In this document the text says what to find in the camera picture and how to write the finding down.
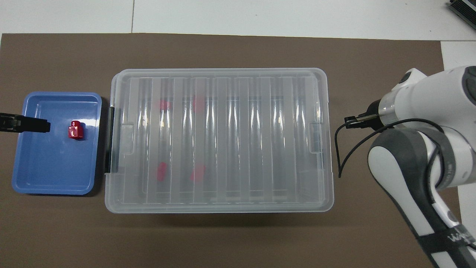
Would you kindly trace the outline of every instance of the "black cable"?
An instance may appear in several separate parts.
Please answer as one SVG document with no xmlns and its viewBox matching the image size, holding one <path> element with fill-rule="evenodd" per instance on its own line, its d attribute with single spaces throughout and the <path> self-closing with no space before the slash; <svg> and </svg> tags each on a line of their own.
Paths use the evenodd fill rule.
<svg viewBox="0 0 476 268">
<path fill-rule="evenodd" d="M 350 151 L 349 153 L 346 155 L 346 157 L 344 158 L 344 160 L 342 161 L 342 163 L 340 162 L 340 156 L 337 155 L 337 166 L 339 167 L 339 174 L 338 174 L 338 177 L 340 178 L 341 175 L 342 175 L 342 170 L 344 169 L 344 166 L 345 164 L 347 163 L 347 160 L 349 159 L 349 157 L 352 155 L 352 153 L 357 150 L 357 148 L 359 148 L 363 143 L 365 143 L 366 141 L 368 141 L 371 137 L 377 135 L 378 133 L 386 130 L 386 129 L 389 129 L 395 125 L 398 125 L 398 124 L 403 124 L 403 123 L 407 123 L 407 122 L 422 122 L 422 123 L 427 123 L 431 126 L 433 126 L 434 128 L 436 128 L 439 132 L 442 132 L 444 133 L 443 129 L 441 128 L 441 126 L 439 126 L 438 124 L 436 124 L 435 122 L 433 121 L 430 121 L 430 120 L 427 120 L 427 119 L 421 119 L 421 118 L 409 118 L 409 119 L 404 119 L 404 120 L 400 120 L 400 121 L 397 121 L 397 122 L 394 122 L 394 123 L 391 123 L 391 124 L 388 124 L 388 125 L 385 125 L 377 130 L 375 130 L 373 133 L 371 133 L 370 135 L 368 135 L 367 137 L 365 137 L 364 139 L 362 139 L 360 142 L 358 142 Z M 346 124 L 340 126 L 338 130 L 342 129 L 343 126 L 345 126 Z M 337 151 L 337 131 L 336 131 L 336 134 L 335 134 L 335 140 L 336 140 L 336 151 Z"/>
<path fill-rule="evenodd" d="M 347 121 L 347 122 L 343 123 L 340 127 L 338 127 L 338 128 L 336 129 L 336 132 L 335 132 L 335 134 L 334 134 L 334 144 L 336 145 L 337 169 L 338 169 L 338 170 L 340 170 L 340 155 L 339 155 L 339 146 L 337 145 L 337 134 L 339 134 L 339 131 L 340 131 L 342 128 L 344 128 L 344 127 L 346 127 L 346 126 L 348 126 L 348 125 L 350 125 L 351 123 L 354 123 L 354 122 L 356 122 L 356 121 L 357 121 L 357 120 L 352 120 L 352 121 Z"/>
<path fill-rule="evenodd" d="M 441 154 L 441 146 L 435 142 L 433 142 L 436 146 L 436 148 L 434 149 L 434 151 L 431 153 L 431 156 L 430 156 L 430 159 L 428 160 L 428 164 L 426 165 L 426 168 L 425 168 L 425 178 L 426 178 L 426 185 L 428 187 L 428 192 L 431 193 L 431 187 L 432 187 L 432 184 L 431 184 L 431 181 L 430 181 L 430 176 L 431 176 L 431 169 L 433 168 L 433 163 L 435 162 L 435 159 L 436 159 L 436 156 L 440 156 L 440 161 L 443 160 L 443 155 Z M 438 179 L 438 181 L 436 182 L 436 184 L 438 184 L 442 179 L 443 179 L 443 174 L 445 173 L 445 166 L 444 166 L 444 163 L 440 163 L 440 178 Z M 432 194 L 429 194 L 428 195 L 430 197 L 430 201 L 432 203 L 435 202 L 435 199 L 433 198 L 433 195 Z"/>
</svg>

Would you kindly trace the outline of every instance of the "brown mat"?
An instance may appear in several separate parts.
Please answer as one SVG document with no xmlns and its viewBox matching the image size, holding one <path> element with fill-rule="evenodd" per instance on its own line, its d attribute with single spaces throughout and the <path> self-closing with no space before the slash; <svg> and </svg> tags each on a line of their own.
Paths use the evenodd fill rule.
<svg viewBox="0 0 476 268">
<path fill-rule="evenodd" d="M 0 111 L 21 113 L 32 91 L 108 99 L 112 77 L 127 68 L 210 67 L 321 68 L 334 132 L 408 69 L 433 74 L 443 61 L 437 41 L 3 34 Z M 369 133 L 343 131 L 342 152 Z M 341 179 L 335 176 L 336 201 L 327 213 L 116 215 L 104 206 L 104 184 L 92 197 L 14 192 L 17 136 L 0 133 L 0 267 L 431 267 L 368 170 L 371 142 L 351 157 Z M 459 215 L 456 189 L 445 198 Z"/>
</svg>

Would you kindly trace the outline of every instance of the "plastic storage box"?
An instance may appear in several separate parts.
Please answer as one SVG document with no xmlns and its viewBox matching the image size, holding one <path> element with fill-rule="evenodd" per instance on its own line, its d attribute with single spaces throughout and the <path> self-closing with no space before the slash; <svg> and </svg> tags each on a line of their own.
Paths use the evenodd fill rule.
<svg viewBox="0 0 476 268">
<path fill-rule="evenodd" d="M 334 202 L 316 68 L 136 69 L 112 81 L 107 208 L 319 212 Z"/>
</svg>

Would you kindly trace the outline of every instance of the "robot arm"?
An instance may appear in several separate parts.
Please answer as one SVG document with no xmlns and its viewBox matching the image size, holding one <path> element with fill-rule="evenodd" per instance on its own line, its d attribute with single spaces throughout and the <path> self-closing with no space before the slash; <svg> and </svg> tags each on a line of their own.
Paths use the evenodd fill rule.
<svg viewBox="0 0 476 268">
<path fill-rule="evenodd" d="M 377 130 L 410 118 L 440 131 L 423 122 L 384 130 L 369 151 L 370 171 L 435 267 L 476 268 L 475 239 L 437 192 L 476 181 L 476 66 L 429 77 L 411 69 L 366 113 L 346 117 L 346 127 Z"/>
<path fill-rule="evenodd" d="M 442 180 L 438 184 L 440 157 L 435 158 L 431 171 L 427 168 L 436 149 L 431 135 L 440 133 L 432 129 L 383 132 L 368 154 L 370 171 L 392 198 L 435 267 L 476 267 L 476 251 L 468 246 L 475 240 L 436 191 L 444 183 Z M 443 155 L 451 163 L 450 151 Z"/>
</svg>

